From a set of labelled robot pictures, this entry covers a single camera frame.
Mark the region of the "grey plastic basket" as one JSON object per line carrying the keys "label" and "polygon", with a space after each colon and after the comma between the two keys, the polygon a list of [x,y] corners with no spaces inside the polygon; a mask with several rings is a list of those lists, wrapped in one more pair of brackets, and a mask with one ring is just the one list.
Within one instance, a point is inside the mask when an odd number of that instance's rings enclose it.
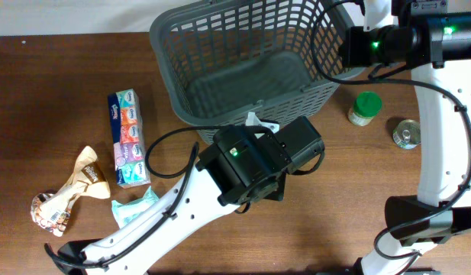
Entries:
{"label": "grey plastic basket", "polygon": [[337,53],[352,26],[333,1],[200,1],[159,15],[150,44],[173,111],[211,143],[250,112],[280,125],[316,114],[360,74]]}

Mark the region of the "small tin can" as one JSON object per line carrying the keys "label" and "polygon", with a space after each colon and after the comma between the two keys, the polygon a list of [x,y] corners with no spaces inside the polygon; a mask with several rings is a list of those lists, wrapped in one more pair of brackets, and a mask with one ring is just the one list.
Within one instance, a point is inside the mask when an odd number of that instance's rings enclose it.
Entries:
{"label": "small tin can", "polygon": [[411,150],[421,144],[420,124],[415,120],[405,119],[396,126],[392,137],[400,148]]}

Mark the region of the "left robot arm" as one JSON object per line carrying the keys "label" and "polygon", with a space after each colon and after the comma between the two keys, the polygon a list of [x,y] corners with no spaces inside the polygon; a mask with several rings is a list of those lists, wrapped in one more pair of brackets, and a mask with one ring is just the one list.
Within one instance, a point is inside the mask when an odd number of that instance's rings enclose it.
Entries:
{"label": "left robot arm", "polygon": [[144,274],[195,231],[261,199],[282,200],[286,176],[324,159],[324,142],[306,117],[272,132],[263,126],[215,127],[205,150],[195,144],[182,179],[156,203],[103,239],[44,250],[64,274]]}

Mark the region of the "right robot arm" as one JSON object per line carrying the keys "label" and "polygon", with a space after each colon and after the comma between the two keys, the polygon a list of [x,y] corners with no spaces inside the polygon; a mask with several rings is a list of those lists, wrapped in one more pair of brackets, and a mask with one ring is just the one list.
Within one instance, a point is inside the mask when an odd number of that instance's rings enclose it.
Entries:
{"label": "right robot arm", "polygon": [[344,65],[404,63],[421,129],[421,177],[414,196],[393,196],[386,228],[358,260],[358,274],[402,274],[419,257],[471,232],[471,11],[445,1],[363,1],[361,27],[346,33]]}

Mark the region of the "green lid jar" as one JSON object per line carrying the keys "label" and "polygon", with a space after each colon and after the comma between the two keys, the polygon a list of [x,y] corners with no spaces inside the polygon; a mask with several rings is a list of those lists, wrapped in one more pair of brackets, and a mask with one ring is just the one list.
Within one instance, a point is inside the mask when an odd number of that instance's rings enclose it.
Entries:
{"label": "green lid jar", "polygon": [[380,112],[382,100],[375,92],[360,93],[349,109],[347,117],[356,126],[368,125]]}

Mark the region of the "Kleenex tissue multipack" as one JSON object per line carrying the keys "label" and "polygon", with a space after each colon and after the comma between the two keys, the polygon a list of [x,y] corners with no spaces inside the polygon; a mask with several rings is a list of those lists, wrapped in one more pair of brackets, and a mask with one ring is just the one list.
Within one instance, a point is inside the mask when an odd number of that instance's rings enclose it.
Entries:
{"label": "Kleenex tissue multipack", "polygon": [[137,93],[128,89],[110,94],[108,114],[117,184],[124,189],[150,184]]}

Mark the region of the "teal tissue packet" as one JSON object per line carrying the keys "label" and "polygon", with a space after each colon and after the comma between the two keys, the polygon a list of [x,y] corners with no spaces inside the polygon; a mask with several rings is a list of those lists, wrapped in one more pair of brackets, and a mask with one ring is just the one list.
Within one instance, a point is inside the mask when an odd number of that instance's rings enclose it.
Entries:
{"label": "teal tissue packet", "polygon": [[149,187],[144,195],[134,201],[121,204],[116,200],[111,201],[111,211],[119,228],[123,228],[142,212],[154,205],[159,200],[156,193]]}

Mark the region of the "crumpled brown snack bag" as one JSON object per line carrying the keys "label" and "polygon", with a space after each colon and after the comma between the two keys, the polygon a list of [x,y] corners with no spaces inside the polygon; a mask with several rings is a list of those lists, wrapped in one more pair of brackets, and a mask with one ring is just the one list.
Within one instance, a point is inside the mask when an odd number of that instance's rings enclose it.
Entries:
{"label": "crumpled brown snack bag", "polygon": [[79,197],[108,199],[110,195],[108,181],[98,164],[98,156],[90,146],[86,146],[76,158],[71,176],[57,192],[40,193],[33,198],[31,218],[42,229],[61,237]]}

